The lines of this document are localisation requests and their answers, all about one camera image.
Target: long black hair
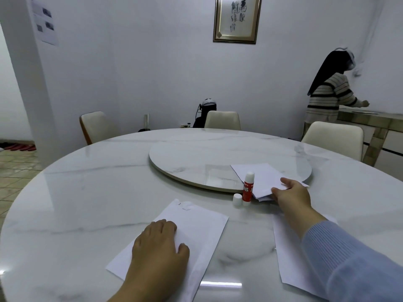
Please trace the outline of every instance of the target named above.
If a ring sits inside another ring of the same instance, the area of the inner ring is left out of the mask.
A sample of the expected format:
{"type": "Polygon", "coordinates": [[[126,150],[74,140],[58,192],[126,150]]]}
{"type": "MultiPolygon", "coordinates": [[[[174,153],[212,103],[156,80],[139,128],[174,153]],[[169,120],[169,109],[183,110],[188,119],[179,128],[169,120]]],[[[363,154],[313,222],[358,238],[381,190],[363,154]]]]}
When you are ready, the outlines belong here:
{"type": "Polygon", "coordinates": [[[349,69],[354,59],[347,51],[333,51],[331,52],[320,67],[316,75],[308,95],[311,95],[315,90],[322,85],[326,80],[332,77],[335,73],[344,74],[349,69]]]}

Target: light blue sweater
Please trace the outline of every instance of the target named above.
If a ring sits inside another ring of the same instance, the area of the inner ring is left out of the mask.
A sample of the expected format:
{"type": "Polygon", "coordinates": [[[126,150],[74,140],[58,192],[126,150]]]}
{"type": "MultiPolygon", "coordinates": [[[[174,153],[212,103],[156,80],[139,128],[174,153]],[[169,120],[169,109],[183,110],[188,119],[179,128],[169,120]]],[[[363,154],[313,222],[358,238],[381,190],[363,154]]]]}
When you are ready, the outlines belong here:
{"type": "Polygon", "coordinates": [[[335,223],[310,228],[302,249],[331,302],[403,301],[403,267],[335,223]]]}

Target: wall baseboard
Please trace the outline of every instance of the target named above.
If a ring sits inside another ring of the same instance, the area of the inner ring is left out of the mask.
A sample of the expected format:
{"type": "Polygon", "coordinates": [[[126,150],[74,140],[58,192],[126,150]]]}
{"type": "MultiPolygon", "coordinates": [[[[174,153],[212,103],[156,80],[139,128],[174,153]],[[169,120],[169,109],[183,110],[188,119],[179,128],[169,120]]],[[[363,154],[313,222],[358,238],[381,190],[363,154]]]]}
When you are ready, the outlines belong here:
{"type": "Polygon", "coordinates": [[[21,140],[5,140],[5,139],[0,139],[0,143],[19,143],[19,144],[35,144],[34,141],[21,141],[21,140]]]}

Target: cream upholstered chair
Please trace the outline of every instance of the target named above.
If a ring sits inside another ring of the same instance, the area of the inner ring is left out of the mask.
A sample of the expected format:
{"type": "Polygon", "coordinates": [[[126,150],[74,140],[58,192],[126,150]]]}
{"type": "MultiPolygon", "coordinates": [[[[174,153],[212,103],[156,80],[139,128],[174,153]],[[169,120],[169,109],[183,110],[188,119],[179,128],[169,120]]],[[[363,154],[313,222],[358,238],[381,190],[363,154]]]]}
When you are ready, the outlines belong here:
{"type": "Polygon", "coordinates": [[[239,115],[234,111],[209,111],[204,128],[241,130],[239,115]]]}
{"type": "Polygon", "coordinates": [[[301,142],[361,161],[364,131],[357,126],[318,121],[309,127],[301,142]]]}
{"type": "Polygon", "coordinates": [[[117,128],[102,111],[83,114],[80,124],[88,145],[119,135],[117,128]]]}

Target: picture frame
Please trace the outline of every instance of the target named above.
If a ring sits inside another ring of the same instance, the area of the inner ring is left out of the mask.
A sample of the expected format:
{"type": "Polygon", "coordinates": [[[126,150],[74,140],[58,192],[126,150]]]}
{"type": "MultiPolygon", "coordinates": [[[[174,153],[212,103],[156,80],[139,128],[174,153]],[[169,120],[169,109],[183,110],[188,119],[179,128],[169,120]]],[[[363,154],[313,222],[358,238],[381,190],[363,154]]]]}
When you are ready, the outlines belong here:
{"type": "Polygon", "coordinates": [[[214,42],[256,44],[262,0],[216,0],[214,42]]]}

